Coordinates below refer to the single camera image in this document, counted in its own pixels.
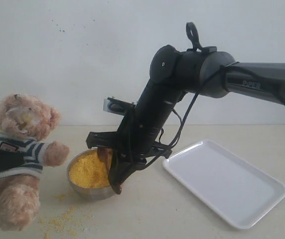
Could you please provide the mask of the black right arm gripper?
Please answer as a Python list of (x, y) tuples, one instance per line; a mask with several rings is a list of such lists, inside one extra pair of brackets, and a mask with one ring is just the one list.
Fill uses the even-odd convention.
[(172, 154), (168, 145), (156, 141), (171, 111), (137, 111), (129, 109), (117, 131), (89, 132), (88, 148), (103, 147), (113, 150), (111, 175), (117, 186), (135, 171), (143, 170), (147, 157)]

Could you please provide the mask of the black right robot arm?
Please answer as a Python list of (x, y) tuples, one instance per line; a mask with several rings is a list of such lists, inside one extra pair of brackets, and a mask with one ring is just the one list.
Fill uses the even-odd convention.
[(88, 148), (98, 149), (113, 191), (120, 194), (131, 174), (171, 155), (181, 132), (169, 144), (160, 143), (157, 137), (187, 93), (219, 99), (230, 92), (285, 106), (285, 63), (242, 63), (215, 47), (185, 52), (170, 45), (160, 48), (136, 103), (105, 99), (104, 111), (123, 116), (118, 129), (90, 132), (86, 139)]

